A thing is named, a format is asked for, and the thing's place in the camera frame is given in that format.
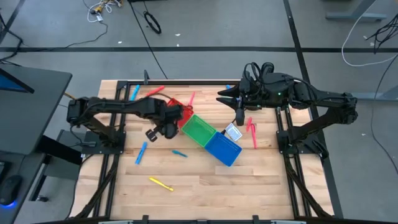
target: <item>blue marker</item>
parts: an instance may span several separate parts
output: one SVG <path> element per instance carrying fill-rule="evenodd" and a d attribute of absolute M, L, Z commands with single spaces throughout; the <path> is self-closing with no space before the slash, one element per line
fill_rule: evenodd
<path fill-rule="evenodd" d="M 147 148 L 148 143 L 144 142 L 142 147 L 141 147 L 141 151 L 139 151 L 138 157 L 136 159 L 136 164 L 139 165 L 140 161 L 141 161 L 141 157 L 144 154 L 145 149 Z"/>
<path fill-rule="evenodd" d="M 130 101 L 133 101 L 136 99 L 136 96 L 138 94 L 138 90 L 139 90 L 139 85 L 136 86 L 136 88 L 134 89 L 134 92 L 131 95 Z"/>
<path fill-rule="evenodd" d="M 174 154 L 177 154 L 177 155 L 180 155 L 180 156 L 183 156 L 183 157 L 188 157 L 188 156 L 185 155 L 184 153 L 178 152 L 177 150 L 173 150 L 172 152 L 173 152 Z"/>

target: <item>blue light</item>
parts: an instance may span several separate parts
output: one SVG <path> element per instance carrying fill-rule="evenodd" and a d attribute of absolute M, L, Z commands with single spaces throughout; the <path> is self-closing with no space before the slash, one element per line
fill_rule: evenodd
<path fill-rule="evenodd" d="M 17 206 L 17 201 L 13 201 L 11 204 L 9 204 L 9 205 L 1 205 L 1 207 L 2 208 L 5 208 L 5 209 L 12 209 L 12 208 L 15 208 L 15 206 Z"/>

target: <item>gray floor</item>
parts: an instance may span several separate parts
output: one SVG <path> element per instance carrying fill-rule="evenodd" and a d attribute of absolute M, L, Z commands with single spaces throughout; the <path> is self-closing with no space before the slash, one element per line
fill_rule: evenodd
<path fill-rule="evenodd" d="M 97 1 L 86 0 L 87 4 Z M 359 1 L 290 0 L 298 37 L 302 47 L 341 47 L 353 22 L 328 21 L 326 11 L 352 10 Z M 17 1 L 2 0 L 1 13 L 8 19 Z M 140 12 L 141 2 L 133 4 Z M 150 12 L 162 26 L 162 35 L 141 24 L 152 46 L 257 46 L 294 47 L 284 4 L 280 0 L 168 0 L 147 2 Z M 398 11 L 393 0 L 377 1 L 370 12 L 386 13 L 389 18 L 380 23 L 358 24 L 346 47 L 371 47 L 364 35 L 371 35 L 387 23 Z M 103 14 L 109 25 L 100 40 L 75 47 L 145 47 L 131 8 L 115 8 Z M 29 47 L 63 47 L 72 42 L 94 39 L 104 31 L 101 24 L 86 20 L 86 8 L 81 0 L 27 0 L 17 15 L 11 30 L 22 36 Z M 384 47 L 398 47 L 397 39 Z M 7 35 L 0 47 L 12 47 L 16 40 Z M 295 53 L 275 52 L 156 52 L 169 78 L 239 78 L 248 62 L 273 62 L 278 72 L 301 77 Z M 394 54 L 346 54 L 352 63 L 383 60 Z M 339 53 L 304 53 L 310 80 L 321 90 L 374 92 L 387 63 L 370 67 L 349 67 Z M 26 67 L 66 71 L 73 74 L 68 92 L 75 96 L 95 96 L 102 79 L 142 78 L 143 70 L 151 78 L 163 78 L 149 52 L 36 52 L 21 53 L 12 59 Z M 398 85 L 398 62 L 386 75 L 380 92 Z M 396 149 L 395 103 L 375 103 L 374 131 L 384 147 L 398 162 Z M 334 125 L 325 130 L 338 194 L 345 218 L 397 221 L 398 175 L 374 142 L 370 131 L 371 104 L 358 104 L 358 120 L 349 126 Z M 59 107 L 46 135 L 57 137 L 67 129 L 66 109 Z M 18 223 L 59 220 L 71 204 L 73 182 L 50 179 L 42 194 L 50 202 L 24 204 Z"/>

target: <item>pink marker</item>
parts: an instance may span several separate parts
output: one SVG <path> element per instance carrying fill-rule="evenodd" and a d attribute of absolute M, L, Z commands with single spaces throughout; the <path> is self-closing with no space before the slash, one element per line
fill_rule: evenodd
<path fill-rule="evenodd" d="M 195 92 L 192 93 L 191 100 L 189 100 L 188 106 L 192 106 L 193 98 L 195 97 Z"/>
<path fill-rule="evenodd" d="M 158 91 L 163 90 L 163 89 L 164 89 L 164 86 L 160 86 L 159 88 L 156 88 L 156 89 L 150 91 L 149 93 L 147 93 L 147 96 L 151 96 L 151 95 L 153 95 L 153 94 L 155 94 Z"/>
<path fill-rule="evenodd" d="M 250 128 L 251 128 L 251 136 L 253 137 L 254 148 L 257 149 L 256 130 L 254 129 L 254 124 L 251 124 Z"/>
<path fill-rule="evenodd" d="M 248 119 L 248 125 L 246 126 L 246 132 L 249 131 L 249 128 L 251 127 L 251 117 Z"/>

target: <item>computer mouse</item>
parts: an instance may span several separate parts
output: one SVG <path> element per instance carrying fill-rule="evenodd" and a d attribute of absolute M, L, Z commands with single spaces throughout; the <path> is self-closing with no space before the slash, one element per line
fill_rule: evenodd
<path fill-rule="evenodd" d="M 0 186 L 0 204 L 9 205 L 15 201 L 21 186 L 22 177 L 13 175 L 4 180 Z"/>

